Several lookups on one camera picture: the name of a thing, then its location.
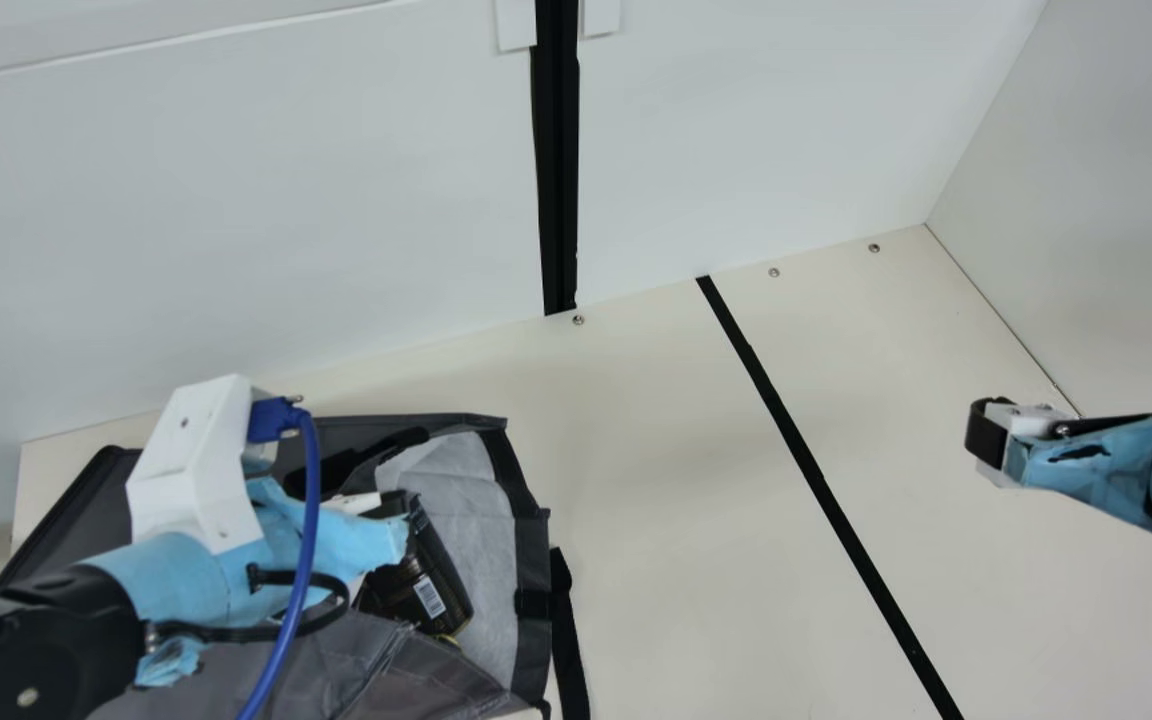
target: black bag strap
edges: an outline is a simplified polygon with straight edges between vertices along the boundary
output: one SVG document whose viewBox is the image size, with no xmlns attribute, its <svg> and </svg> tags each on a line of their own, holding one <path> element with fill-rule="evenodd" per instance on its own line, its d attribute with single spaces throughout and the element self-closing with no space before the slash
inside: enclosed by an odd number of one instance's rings
<svg viewBox="0 0 1152 720">
<path fill-rule="evenodd" d="M 550 622 L 554 632 L 554 679 L 563 720 L 589 720 L 589 688 L 585 665 L 579 660 L 576 639 L 576 615 L 573 614 L 573 571 L 567 568 L 563 551 L 550 548 Z"/>
<path fill-rule="evenodd" d="M 567 568 L 563 551 L 550 548 L 550 592 L 524 591 L 513 598 L 520 617 L 548 620 L 553 632 L 550 644 L 554 655 L 554 679 L 558 680 L 558 702 L 563 707 L 563 720 L 589 720 L 589 687 L 585 684 L 585 665 L 579 659 L 576 639 L 576 615 L 573 614 L 573 571 Z M 545 720 L 550 720 L 550 704 L 536 702 Z"/>
</svg>

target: white floor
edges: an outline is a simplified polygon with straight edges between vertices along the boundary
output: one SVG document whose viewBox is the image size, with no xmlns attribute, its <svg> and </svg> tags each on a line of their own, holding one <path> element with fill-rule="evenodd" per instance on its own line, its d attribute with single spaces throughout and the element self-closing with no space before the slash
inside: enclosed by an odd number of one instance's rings
<svg viewBox="0 0 1152 720">
<path fill-rule="evenodd" d="M 964 715 L 1152 717 L 1152 537 L 973 472 L 970 401 L 1061 397 L 931 234 L 714 279 Z M 937 717 L 698 287 L 579 312 L 265 384 L 511 420 L 596 717 Z M 26 444 L 15 541 L 153 419 Z"/>
</svg>

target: white tab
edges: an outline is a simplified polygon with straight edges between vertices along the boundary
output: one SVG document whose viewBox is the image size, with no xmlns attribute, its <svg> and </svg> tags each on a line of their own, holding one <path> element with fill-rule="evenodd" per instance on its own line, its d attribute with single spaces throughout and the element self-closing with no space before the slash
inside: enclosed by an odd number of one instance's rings
<svg viewBox="0 0 1152 720">
<path fill-rule="evenodd" d="M 536 45 L 535 0 L 495 0 L 497 44 L 502 53 Z"/>
<path fill-rule="evenodd" d="M 585 0 L 581 36 L 608 35 L 621 29 L 621 0 Z"/>
</svg>

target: black motor housing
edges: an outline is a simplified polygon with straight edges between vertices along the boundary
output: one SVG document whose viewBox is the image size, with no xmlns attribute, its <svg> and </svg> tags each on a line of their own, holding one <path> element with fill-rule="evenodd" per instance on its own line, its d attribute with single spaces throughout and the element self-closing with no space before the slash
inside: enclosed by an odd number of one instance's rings
<svg viewBox="0 0 1152 720">
<path fill-rule="evenodd" d="M 84 564 L 0 591 L 0 720 L 82 720 L 127 691 L 145 630 L 122 585 Z"/>
</svg>

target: white bracket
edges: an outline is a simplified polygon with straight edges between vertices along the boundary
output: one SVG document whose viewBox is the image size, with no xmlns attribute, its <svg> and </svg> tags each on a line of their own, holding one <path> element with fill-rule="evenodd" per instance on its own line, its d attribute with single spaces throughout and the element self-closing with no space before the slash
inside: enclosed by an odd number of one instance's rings
<svg viewBox="0 0 1152 720">
<path fill-rule="evenodd" d="M 127 480 L 132 541 L 184 533 L 220 555 L 264 537 L 242 468 L 251 407 L 241 376 L 172 393 Z"/>
<path fill-rule="evenodd" d="M 535 0 L 495 0 L 497 45 L 502 53 L 536 45 Z"/>
<path fill-rule="evenodd" d="M 581 9 L 581 37 L 620 32 L 621 0 L 584 0 Z"/>
</svg>

